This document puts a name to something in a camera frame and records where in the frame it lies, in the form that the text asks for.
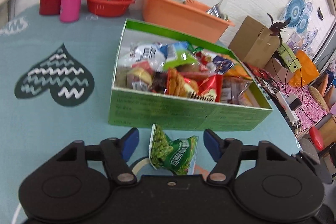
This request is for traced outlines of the green pea snack packet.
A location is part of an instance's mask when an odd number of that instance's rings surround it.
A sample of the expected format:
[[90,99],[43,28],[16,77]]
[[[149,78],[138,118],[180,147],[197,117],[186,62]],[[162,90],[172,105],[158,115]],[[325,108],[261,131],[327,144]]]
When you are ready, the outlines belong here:
[[171,140],[161,126],[153,124],[149,142],[149,161],[154,169],[166,169],[177,176],[194,174],[197,136]]

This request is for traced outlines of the red orange snack bag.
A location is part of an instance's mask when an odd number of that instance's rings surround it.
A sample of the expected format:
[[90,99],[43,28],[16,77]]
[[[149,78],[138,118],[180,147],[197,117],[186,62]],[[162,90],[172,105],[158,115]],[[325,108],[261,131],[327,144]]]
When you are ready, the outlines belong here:
[[222,84],[222,75],[212,75],[201,83],[198,92],[189,92],[188,97],[206,102],[220,102]]

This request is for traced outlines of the orange leaf snack bag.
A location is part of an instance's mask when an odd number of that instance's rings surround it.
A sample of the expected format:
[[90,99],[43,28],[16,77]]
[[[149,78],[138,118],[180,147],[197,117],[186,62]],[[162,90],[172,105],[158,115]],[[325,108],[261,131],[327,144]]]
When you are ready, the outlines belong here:
[[236,78],[241,78],[241,79],[246,79],[246,80],[252,80],[251,76],[247,73],[247,71],[240,64],[240,62],[233,59],[229,55],[222,55],[222,57],[232,61],[233,64],[234,64],[232,68],[230,68],[226,73],[224,73],[224,76],[226,76],[226,77],[236,77]]

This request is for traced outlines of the dark blue candy packet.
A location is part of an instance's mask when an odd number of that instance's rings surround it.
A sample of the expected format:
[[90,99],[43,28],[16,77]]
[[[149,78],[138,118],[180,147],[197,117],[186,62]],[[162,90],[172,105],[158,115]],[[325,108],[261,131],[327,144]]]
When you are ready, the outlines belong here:
[[214,57],[212,63],[215,66],[214,73],[218,75],[224,75],[235,65],[231,59],[221,56]]

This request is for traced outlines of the white snack bag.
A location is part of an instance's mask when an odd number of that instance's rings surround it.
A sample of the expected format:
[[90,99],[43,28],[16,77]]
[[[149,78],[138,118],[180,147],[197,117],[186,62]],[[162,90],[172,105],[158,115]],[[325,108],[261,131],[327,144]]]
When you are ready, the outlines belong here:
[[167,44],[142,43],[132,45],[129,52],[118,60],[118,65],[131,67],[136,63],[147,61],[154,71],[161,72],[168,54]]

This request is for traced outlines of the blue green candy packet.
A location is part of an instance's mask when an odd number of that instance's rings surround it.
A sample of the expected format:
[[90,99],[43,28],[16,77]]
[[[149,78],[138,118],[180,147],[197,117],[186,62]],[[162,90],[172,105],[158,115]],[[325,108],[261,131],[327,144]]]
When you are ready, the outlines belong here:
[[181,65],[194,65],[197,58],[190,51],[193,48],[188,42],[175,42],[167,45],[167,58],[163,65],[163,70],[176,68]]

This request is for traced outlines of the brown cake orange packet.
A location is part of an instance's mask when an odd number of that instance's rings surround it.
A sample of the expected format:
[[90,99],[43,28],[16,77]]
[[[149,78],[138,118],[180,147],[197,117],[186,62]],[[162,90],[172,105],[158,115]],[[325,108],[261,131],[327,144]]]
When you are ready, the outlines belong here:
[[245,93],[251,84],[251,80],[238,77],[224,77],[220,97],[221,103],[252,106],[245,97]]

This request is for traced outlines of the clear mixed nuts packet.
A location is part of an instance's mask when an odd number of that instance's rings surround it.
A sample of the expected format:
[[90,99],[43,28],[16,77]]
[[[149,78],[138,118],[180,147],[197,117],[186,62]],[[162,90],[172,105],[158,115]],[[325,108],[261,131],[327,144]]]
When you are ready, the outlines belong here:
[[145,69],[137,67],[127,73],[126,87],[137,91],[148,91],[153,78]]

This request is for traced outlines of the pink nut snack packet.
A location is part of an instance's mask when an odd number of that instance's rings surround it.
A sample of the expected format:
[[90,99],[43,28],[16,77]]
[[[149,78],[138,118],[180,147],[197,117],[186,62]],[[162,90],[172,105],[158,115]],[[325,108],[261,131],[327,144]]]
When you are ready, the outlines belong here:
[[166,94],[188,98],[189,92],[198,92],[196,81],[184,78],[175,68],[169,68],[167,73]]

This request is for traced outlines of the green white cardboard box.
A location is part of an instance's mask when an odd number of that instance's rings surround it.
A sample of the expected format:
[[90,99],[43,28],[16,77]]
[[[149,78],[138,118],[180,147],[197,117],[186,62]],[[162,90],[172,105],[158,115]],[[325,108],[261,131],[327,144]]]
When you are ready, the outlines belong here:
[[231,50],[143,21],[125,21],[112,78],[109,124],[249,131],[271,112]]

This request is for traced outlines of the white power strip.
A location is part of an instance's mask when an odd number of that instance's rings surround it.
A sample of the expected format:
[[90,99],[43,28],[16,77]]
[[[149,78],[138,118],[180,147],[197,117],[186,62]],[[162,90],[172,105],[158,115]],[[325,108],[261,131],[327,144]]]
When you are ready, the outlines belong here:
[[287,117],[289,118],[290,122],[291,123],[294,123],[294,122],[298,122],[299,121],[299,118],[297,116],[297,114],[291,110],[289,104],[288,104],[288,101],[287,101],[287,96],[282,93],[282,92],[277,92],[276,93],[276,98],[278,100],[278,102],[280,103],[280,105],[282,106],[282,108],[284,109]]

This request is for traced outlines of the green small box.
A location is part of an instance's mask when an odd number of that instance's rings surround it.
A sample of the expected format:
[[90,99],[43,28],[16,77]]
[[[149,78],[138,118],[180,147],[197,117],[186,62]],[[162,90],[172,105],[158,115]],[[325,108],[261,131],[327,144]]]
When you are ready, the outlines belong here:
[[302,66],[299,62],[299,59],[295,56],[295,54],[287,44],[282,43],[276,53],[292,73],[301,69]]

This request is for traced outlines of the orange plastic tub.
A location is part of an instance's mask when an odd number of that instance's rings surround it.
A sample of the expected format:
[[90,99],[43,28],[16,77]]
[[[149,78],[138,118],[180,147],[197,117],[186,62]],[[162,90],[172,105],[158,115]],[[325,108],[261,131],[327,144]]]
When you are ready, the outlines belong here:
[[196,0],[143,0],[143,20],[216,43],[226,29],[235,24],[210,14],[210,7]]

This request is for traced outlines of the blue paper fan decorations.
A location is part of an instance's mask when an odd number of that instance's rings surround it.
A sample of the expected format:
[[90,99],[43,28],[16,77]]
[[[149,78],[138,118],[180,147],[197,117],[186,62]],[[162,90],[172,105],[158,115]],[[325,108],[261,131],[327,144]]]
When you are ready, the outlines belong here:
[[307,0],[290,0],[286,5],[282,19],[290,19],[287,27],[295,29],[297,34],[303,34],[309,25],[313,12],[313,4]]

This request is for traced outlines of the red plastic basin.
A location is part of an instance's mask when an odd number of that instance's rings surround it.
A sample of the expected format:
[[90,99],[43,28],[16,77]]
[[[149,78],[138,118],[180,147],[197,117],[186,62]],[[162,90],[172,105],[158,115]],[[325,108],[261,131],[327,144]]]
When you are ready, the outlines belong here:
[[87,0],[89,12],[107,18],[123,16],[134,3],[135,0]]

